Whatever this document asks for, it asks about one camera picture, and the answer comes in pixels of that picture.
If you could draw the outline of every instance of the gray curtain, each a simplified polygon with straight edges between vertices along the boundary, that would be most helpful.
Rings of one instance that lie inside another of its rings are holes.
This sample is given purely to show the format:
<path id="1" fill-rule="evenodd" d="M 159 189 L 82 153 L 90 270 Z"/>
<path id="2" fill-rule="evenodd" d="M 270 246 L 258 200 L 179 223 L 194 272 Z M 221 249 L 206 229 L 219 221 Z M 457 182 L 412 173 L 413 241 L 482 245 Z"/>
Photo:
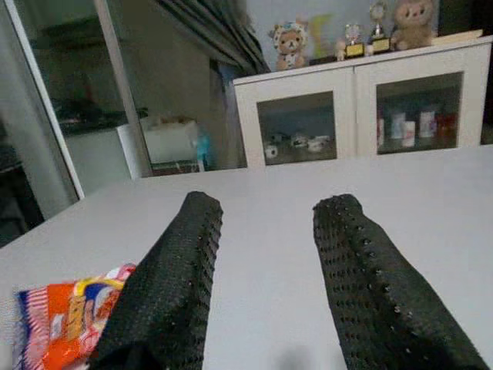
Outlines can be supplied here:
<path id="1" fill-rule="evenodd" d="M 155 0 L 217 62 L 243 75 L 269 72 L 242 0 Z"/>

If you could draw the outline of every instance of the cabinet door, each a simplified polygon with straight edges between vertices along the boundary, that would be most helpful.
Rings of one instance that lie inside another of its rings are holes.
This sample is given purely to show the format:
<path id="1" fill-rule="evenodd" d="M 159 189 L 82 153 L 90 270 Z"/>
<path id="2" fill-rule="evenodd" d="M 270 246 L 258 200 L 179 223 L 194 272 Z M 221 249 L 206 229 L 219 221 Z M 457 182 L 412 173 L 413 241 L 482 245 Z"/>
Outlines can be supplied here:
<path id="1" fill-rule="evenodd" d="M 489 50 L 356 67 L 357 155 L 479 145 Z"/>
<path id="2" fill-rule="evenodd" d="M 236 85 L 248 167 L 355 154 L 353 69 Z"/>

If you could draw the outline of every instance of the table surface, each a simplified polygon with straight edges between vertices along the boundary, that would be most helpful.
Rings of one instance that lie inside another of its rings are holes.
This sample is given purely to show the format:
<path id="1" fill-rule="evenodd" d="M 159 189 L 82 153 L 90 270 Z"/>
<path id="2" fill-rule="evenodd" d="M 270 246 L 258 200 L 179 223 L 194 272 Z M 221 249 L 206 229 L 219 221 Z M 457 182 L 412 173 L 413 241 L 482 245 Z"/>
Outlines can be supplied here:
<path id="1" fill-rule="evenodd" d="M 345 369 L 312 207 L 352 193 L 425 276 L 493 367 L 493 146 L 129 181 L 0 250 L 0 370 L 12 293 L 139 262 L 185 195 L 220 200 L 204 369 Z"/>

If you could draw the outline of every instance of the plastic wrapper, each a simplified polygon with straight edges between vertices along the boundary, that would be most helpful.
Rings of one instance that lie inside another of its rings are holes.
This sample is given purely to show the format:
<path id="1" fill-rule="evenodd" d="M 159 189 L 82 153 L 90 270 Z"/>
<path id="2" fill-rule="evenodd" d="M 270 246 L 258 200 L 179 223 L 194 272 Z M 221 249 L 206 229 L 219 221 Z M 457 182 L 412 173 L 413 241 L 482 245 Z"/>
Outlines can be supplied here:
<path id="1" fill-rule="evenodd" d="M 134 270 L 127 264 L 97 277 L 17 293 L 14 369 L 61 370 L 84 364 Z"/>

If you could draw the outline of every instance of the black perforated sleeve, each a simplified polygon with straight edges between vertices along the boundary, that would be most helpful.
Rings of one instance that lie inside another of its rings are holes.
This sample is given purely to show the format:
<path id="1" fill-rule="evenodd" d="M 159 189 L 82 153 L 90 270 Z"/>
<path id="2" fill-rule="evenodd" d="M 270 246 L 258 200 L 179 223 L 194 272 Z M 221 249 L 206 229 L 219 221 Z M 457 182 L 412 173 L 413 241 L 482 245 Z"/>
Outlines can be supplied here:
<path id="1" fill-rule="evenodd" d="M 322 200 L 314 211 L 327 297 L 349 369 L 488 368 L 355 197 Z"/>
<path id="2" fill-rule="evenodd" d="M 222 213 L 206 194 L 187 195 L 127 280 L 92 370 L 202 368 Z"/>

